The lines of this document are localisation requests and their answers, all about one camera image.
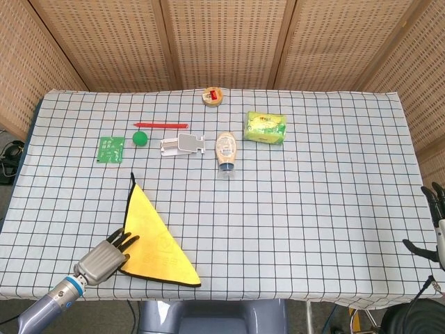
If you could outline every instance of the yellow triangular cloth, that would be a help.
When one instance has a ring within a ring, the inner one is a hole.
[[[148,280],[200,287],[195,268],[136,184],[133,173],[131,179],[133,187],[127,203],[124,233],[131,232],[131,236],[138,235],[140,239],[124,252],[130,258],[121,272]]]

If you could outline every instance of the red stick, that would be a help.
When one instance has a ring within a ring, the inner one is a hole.
[[[187,129],[187,123],[134,123],[135,127],[155,127],[158,129]]]

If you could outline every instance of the table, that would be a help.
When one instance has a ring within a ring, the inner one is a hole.
[[[133,171],[202,286],[118,273],[86,299],[412,299],[432,266],[401,241],[433,249],[435,234],[397,94],[223,92],[217,109],[202,90],[46,94],[0,234],[0,298],[41,297],[122,226]],[[253,110],[287,116],[283,145],[242,141]],[[177,135],[163,129],[135,148],[140,121],[187,122],[207,150],[161,157],[160,140]],[[222,131],[238,141],[235,180],[216,178]],[[103,136],[126,138],[121,164],[97,163]]]

